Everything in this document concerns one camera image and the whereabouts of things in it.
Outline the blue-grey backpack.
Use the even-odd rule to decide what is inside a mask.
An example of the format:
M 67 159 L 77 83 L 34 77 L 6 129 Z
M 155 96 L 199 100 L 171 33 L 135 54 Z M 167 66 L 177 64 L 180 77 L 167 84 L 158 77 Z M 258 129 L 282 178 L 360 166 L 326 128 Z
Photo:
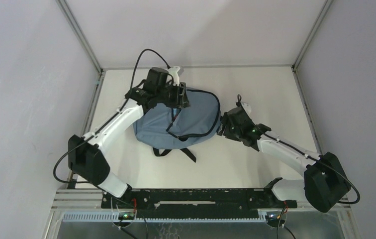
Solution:
M 218 97 L 198 89 L 187 89 L 187 96 L 190 106 L 181 109 L 175 120 L 172 119 L 172 108 L 158 104 L 133 124 L 136 139 L 152 147 L 156 157 L 180 150 L 196 162 L 189 147 L 217 134 L 221 123 Z

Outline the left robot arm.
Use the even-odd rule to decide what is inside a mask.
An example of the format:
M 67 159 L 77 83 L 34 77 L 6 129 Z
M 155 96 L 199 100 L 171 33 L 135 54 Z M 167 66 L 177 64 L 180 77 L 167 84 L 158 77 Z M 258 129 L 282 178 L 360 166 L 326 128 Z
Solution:
M 131 186 L 112 172 L 106 155 L 116 140 L 156 105 L 176 109 L 189 106 L 186 84 L 180 81 L 182 72 L 180 66 L 151 68 L 146 79 L 125 94 L 122 105 L 103 124 L 83 136 L 71 136 L 68 151 L 58 161 L 67 158 L 68 168 L 85 183 L 112 195 L 118 206 L 128 207 L 133 200 Z

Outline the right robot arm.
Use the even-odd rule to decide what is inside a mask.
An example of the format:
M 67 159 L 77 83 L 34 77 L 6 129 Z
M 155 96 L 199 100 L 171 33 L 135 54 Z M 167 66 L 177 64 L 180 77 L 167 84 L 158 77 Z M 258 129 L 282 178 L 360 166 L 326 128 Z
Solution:
M 270 155 L 301 176 L 279 177 L 268 183 L 264 196 L 270 207 L 278 207 L 283 201 L 307 201 L 326 213 L 336 204 L 354 205 L 361 200 L 359 190 L 348 179 L 335 154 L 322 155 L 282 138 L 270 127 L 253 123 L 242 106 L 224 113 L 217 134 Z

